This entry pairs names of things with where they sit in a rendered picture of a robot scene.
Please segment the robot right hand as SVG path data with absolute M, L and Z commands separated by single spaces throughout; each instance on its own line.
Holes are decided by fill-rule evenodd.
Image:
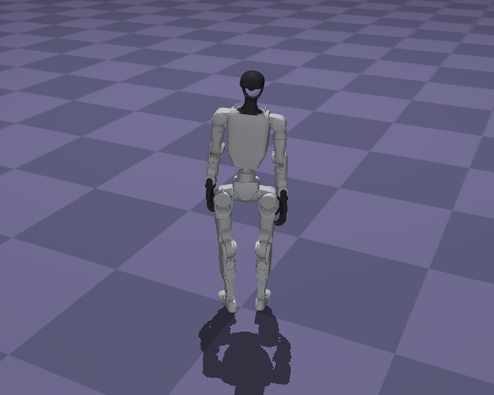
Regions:
M 280 212 L 280 216 L 277 219 L 277 221 L 274 221 L 273 223 L 277 223 L 275 225 L 283 225 L 287 220 L 287 200 L 288 200 L 287 191 L 282 190 L 280 192 L 280 197 L 277 196 L 277 200 L 279 200 L 280 202 L 279 202 L 279 208 L 275 212 L 275 215 L 277 215 Z

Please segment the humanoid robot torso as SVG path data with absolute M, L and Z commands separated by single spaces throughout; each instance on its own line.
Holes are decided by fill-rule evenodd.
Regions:
M 243 105 L 242 105 L 243 106 Z M 227 152 L 232 165 L 240 168 L 233 179 L 233 200 L 257 202 L 259 200 L 258 169 L 268 150 L 270 134 L 269 110 L 258 115 L 238 114 L 231 107 L 227 117 Z

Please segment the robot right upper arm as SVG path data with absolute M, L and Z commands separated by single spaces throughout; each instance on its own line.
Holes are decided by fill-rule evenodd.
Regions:
M 280 114 L 269 114 L 270 128 L 273 133 L 272 163 L 284 165 L 284 155 L 287 146 L 287 120 Z

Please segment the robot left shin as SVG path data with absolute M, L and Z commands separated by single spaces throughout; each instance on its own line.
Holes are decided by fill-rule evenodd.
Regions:
M 230 296 L 234 299 L 234 280 L 236 262 L 235 257 L 226 258 L 226 246 L 223 242 L 219 243 L 219 264 L 221 270 L 221 276 L 224 281 L 226 300 L 230 300 Z

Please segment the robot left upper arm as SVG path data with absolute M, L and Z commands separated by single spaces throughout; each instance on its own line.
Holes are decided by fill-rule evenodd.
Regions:
M 225 124 L 230 113 L 229 108 L 219 108 L 212 117 L 212 146 L 211 153 L 213 155 L 222 155 L 225 150 L 225 143 L 222 142 L 225 132 Z

